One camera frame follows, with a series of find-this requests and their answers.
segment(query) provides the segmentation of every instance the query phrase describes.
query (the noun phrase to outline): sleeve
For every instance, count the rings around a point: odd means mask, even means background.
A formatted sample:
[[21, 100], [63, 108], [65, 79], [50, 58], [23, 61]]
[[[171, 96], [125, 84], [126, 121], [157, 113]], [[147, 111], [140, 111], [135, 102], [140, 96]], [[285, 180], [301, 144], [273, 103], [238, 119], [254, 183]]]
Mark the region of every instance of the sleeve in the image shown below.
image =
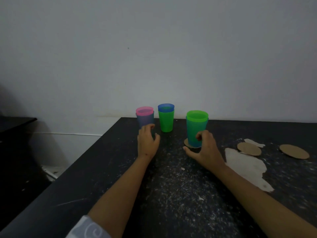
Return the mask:
[[83, 216], [66, 238], [111, 238], [111, 236], [89, 216]]

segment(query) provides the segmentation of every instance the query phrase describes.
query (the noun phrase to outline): plastic cup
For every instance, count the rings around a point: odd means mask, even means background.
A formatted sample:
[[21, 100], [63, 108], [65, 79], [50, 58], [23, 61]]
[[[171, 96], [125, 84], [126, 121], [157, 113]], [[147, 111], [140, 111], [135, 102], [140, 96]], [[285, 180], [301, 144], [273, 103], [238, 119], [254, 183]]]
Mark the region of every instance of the plastic cup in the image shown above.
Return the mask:
[[171, 103], [163, 103], [158, 106], [158, 116], [162, 132], [168, 133], [173, 130], [174, 107]]
[[140, 128], [149, 123], [154, 123], [154, 109], [152, 107], [144, 106], [137, 108], [135, 111]]
[[186, 114], [187, 138], [188, 144], [192, 147], [199, 148], [202, 145], [201, 141], [196, 139], [196, 134], [199, 131], [206, 129], [208, 123], [208, 113], [200, 110], [191, 110]]

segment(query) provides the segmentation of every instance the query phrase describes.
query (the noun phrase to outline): round cardboard disc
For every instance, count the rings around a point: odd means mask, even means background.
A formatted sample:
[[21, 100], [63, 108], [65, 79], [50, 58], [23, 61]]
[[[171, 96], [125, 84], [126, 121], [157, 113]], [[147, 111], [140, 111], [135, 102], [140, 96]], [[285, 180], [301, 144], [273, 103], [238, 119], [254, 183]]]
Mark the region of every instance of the round cardboard disc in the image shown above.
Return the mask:
[[238, 149], [247, 154], [247, 155], [252, 155], [252, 156], [259, 156], [261, 154], [261, 149], [259, 147], [257, 147], [254, 144], [250, 144], [250, 143], [240, 143], [238, 144]]
[[192, 147], [191, 145], [188, 144], [188, 139], [185, 139], [184, 140], [184, 144], [188, 147], [188, 148], [200, 148], [201, 146], [199, 147]]
[[284, 153], [287, 154], [293, 158], [296, 159], [308, 159], [309, 158], [309, 153], [307, 153], [305, 150], [302, 148], [299, 148], [297, 146], [291, 145], [291, 144], [282, 144], [280, 145], [280, 150]]

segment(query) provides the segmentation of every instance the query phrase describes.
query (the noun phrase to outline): wall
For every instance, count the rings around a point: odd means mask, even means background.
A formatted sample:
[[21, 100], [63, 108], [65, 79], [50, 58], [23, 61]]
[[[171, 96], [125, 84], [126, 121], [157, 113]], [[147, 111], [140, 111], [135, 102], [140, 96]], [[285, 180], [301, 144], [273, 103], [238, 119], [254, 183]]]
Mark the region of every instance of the wall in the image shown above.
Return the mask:
[[316, 8], [0, 0], [0, 85], [14, 99], [1, 109], [37, 117], [42, 133], [101, 135], [117, 117], [165, 102], [177, 118], [202, 109], [211, 119], [316, 122]]

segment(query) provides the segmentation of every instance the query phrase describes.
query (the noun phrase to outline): green cup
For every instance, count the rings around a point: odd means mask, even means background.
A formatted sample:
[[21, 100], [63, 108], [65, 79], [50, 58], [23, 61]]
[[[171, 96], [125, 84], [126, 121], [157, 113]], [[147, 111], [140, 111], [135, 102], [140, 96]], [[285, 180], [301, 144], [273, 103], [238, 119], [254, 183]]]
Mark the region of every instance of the green cup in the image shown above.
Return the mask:
[[170, 103], [160, 104], [158, 106], [158, 116], [161, 130], [165, 133], [171, 132], [174, 122], [174, 105]]
[[199, 131], [206, 129], [208, 123], [208, 113], [200, 110], [192, 110], [186, 114], [188, 144], [192, 147], [201, 147], [202, 142], [196, 139]]

